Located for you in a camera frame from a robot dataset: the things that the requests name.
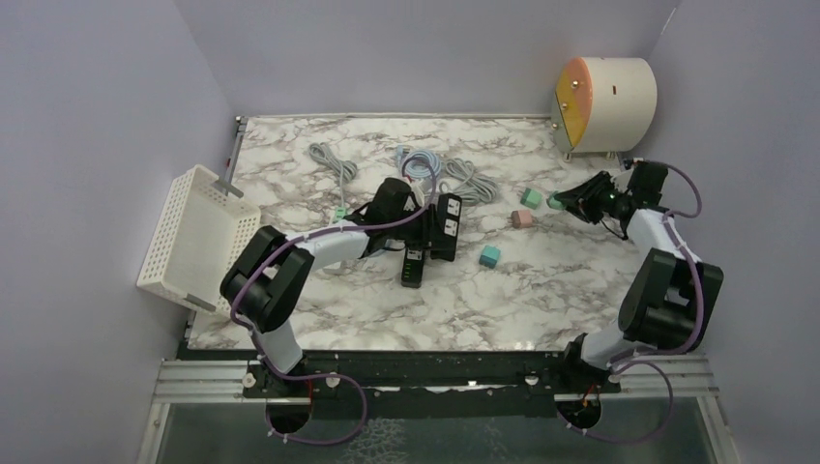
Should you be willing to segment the black power strip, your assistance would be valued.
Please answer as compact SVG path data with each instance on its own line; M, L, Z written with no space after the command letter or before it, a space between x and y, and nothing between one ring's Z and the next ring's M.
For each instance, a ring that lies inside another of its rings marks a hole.
M400 275L401 286L420 288L423 281L424 266L425 252L422 249L405 249Z
M457 250L462 199L453 193L439 196L430 233L430 258L453 262Z

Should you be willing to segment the teal cube plug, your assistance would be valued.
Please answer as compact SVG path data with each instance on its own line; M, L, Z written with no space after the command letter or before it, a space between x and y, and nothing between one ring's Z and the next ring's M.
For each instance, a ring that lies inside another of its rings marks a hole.
M489 269L494 269L500 260L501 251L495 246L485 246L479 258L479 264Z

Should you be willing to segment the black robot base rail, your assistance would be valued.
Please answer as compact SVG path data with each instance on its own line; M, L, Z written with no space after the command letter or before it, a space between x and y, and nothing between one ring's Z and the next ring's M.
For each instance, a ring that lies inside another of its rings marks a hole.
M578 374L559 351L308 350L281 380L250 362L245 399L293 405L318 419L554 418L559 402L598 400L620 386Z

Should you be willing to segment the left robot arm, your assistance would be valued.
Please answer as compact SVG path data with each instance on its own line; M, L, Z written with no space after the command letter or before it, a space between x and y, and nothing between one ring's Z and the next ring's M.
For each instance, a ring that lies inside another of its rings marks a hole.
M409 183L388 178L371 201L324 228L291 235L259 228L222 279L220 295L268 363L270 388L288 397L303 387L303 350L289 319L312 272L369 257L389 241L404 243L411 266L428 252L452 260L459 217L459 197L445 193L420 203ZM431 252L435 245L444 252Z

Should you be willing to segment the green cube plug pair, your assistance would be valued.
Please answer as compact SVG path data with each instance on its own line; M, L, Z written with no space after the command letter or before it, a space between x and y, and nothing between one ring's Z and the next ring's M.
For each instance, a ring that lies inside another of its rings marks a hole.
M546 199L546 205L550 209L555 210L555 211L565 211L566 210L565 204L560 199L558 199L555 194L550 194L548 196L548 198Z

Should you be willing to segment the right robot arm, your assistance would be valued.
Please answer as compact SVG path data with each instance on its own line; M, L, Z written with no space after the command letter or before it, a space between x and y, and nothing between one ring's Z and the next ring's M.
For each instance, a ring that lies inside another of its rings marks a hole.
M557 370L568 392L584 392L597 374L615 372L641 356L688 353L706 332L724 273L685 242L675 222L682 212L660 204L673 169L635 159L618 176L602 171L547 201L588 224L616 222L616 237L633 243L643 259L616 319L568 344Z

